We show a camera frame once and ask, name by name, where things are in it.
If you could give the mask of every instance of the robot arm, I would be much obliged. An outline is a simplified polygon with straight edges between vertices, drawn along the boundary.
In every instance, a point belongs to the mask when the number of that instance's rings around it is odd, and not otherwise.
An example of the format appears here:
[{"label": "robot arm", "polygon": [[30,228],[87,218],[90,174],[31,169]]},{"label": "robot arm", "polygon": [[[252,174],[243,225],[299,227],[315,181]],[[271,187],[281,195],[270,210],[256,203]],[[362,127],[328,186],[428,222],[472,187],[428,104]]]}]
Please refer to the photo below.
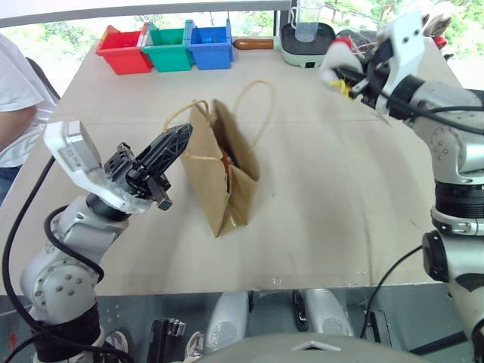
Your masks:
[{"label": "robot arm", "polygon": [[[79,121],[52,123],[45,143],[69,177],[91,192],[54,211],[45,224],[51,244],[24,269],[20,284],[33,307],[30,315],[46,327],[56,326],[61,337],[101,346],[95,285],[102,279],[98,266],[110,245],[128,227],[131,214],[142,213],[155,201],[162,210],[172,202],[164,172],[185,150],[189,124],[168,129],[137,157],[122,143],[101,166],[101,158]],[[34,361],[92,361],[89,352],[66,349],[37,338]]]},{"label": "robot arm", "polygon": [[464,332],[484,352],[482,102],[472,91],[412,75],[424,49],[418,13],[389,24],[383,35],[385,41],[363,65],[366,74],[342,60],[330,70],[323,63],[321,78],[334,72],[351,88],[350,97],[361,95],[366,105],[404,120],[429,148],[437,229],[423,236],[424,267],[431,278],[448,283]]}]

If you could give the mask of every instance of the plastic bin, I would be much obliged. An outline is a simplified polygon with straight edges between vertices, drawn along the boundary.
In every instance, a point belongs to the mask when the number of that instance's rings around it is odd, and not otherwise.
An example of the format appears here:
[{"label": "plastic bin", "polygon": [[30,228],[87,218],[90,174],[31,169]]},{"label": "plastic bin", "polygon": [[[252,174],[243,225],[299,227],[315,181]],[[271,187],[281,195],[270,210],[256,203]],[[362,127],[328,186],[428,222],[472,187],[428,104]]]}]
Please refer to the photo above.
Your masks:
[{"label": "plastic bin", "polygon": [[199,28],[190,20],[188,49],[199,70],[230,68],[234,60],[230,20],[227,26],[213,28]]},{"label": "plastic bin", "polygon": [[104,57],[116,74],[149,73],[153,68],[150,58],[141,51],[141,40],[147,23],[138,32],[120,32],[109,25],[96,54]]},{"label": "plastic bin", "polygon": [[158,72],[190,70],[194,61],[187,49],[189,20],[184,29],[157,29],[148,25],[141,49],[146,53]]}]

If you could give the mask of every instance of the bag handle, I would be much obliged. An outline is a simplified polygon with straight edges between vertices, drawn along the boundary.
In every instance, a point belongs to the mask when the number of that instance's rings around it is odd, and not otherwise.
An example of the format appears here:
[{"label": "bag handle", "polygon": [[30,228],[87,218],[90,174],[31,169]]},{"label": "bag handle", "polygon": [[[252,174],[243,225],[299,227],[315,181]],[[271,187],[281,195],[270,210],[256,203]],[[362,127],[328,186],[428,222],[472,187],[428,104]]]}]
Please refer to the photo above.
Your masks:
[{"label": "bag handle", "polygon": [[[168,119],[166,119],[166,121],[163,124],[163,131],[165,132],[168,129],[168,126],[170,125],[170,123],[172,123],[172,121],[180,113],[185,112],[186,110],[192,108],[193,106],[198,106],[199,104],[202,104],[203,106],[205,106],[205,112],[203,112],[203,110],[200,110],[200,112],[205,116],[206,121],[209,122],[209,120],[208,120],[208,117],[209,117],[209,103],[206,100],[198,100],[198,101],[194,101],[191,104],[189,104],[189,105],[181,108],[180,110],[176,111],[173,115],[171,115],[170,117],[168,117]],[[187,157],[190,157],[191,159],[194,159],[194,160],[215,160],[215,161],[220,161],[220,159],[217,158],[217,157],[199,157],[198,155],[192,155],[192,154],[190,154],[186,150],[185,150],[185,154],[187,155]]]},{"label": "bag handle", "polygon": [[261,137],[265,134],[265,131],[267,131],[267,128],[269,127],[269,125],[274,120],[275,99],[276,99],[274,86],[271,83],[264,81],[263,79],[256,79],[256,80],[252,81],[251,83],[249,83],[248,85],[246,85],[245,88],[242,91],[240,91],[239,95],[235,99],[234,106],[232,107],[233,113],[236,114],[237,109],[239,108],[240,102],[244,98],[245,94],[250,89],[252,89],[253,86],[257,85],[258,83],[262,83],[263,85],[267,86],[267,88],[269,90],[269,94],[271,95],[271,101],[270,101],[269,111],[267,113],[267,117],[265,119],[264,125],[260,129],[260,131],[257,134],[256,138],[254,139],[252,145],[250,145],[250,149],[249,149],[250,153],[254,152],[254,149],[257,146],[257,144],[259,143]]}]

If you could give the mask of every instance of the glass cup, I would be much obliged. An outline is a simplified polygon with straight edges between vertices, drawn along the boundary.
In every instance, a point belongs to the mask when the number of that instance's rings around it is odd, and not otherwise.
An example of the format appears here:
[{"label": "glass cup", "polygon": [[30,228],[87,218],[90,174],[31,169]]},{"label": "glass cup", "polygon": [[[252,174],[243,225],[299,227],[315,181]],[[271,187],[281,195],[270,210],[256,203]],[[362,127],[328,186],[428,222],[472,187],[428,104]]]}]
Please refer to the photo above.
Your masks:
[{"label": "glass cup", "polygon": [[320,0],[298,0],[297,6],[290,9],[290,25],[296,30],[297,40],[304,43],[315,40],[323,7]]}]

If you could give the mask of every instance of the wooden table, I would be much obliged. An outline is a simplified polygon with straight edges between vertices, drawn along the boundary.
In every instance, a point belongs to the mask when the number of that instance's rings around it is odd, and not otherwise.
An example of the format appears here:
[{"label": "wooden table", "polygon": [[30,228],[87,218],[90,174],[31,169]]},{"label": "wooden table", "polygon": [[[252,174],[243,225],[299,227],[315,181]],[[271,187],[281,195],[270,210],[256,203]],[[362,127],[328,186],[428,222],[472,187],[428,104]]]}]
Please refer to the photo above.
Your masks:
[{"label": "wooden table", "polygon": [[[174,205],[131,217],[102,261],[99,294],[366,286],[433,229],[430,155],[410,129],[328,91],[317,70],[290,66],[277,51],[234,56],[230,70],[117,76],[91,51],[60,101],[52,120],[80,119],[105,161],[121,141],[141,151],[168,115],[195,98],[231,106],[252,79],[278,92],[275,121],[256,149],[261,179],[250,224],[215,239],[177,161],[167,172]],[[431,42],[420,74],[458,85]],[[242,103],[238,120],[248,140],[266,102],[261,85]],[[0,210],[1,241],[48,158],[37,144]],[[16,285],[45,244],[45,216],[78,194],[85,192],[54,165],[15,240]],[[416,254],[388,282],[429,281]]]}]

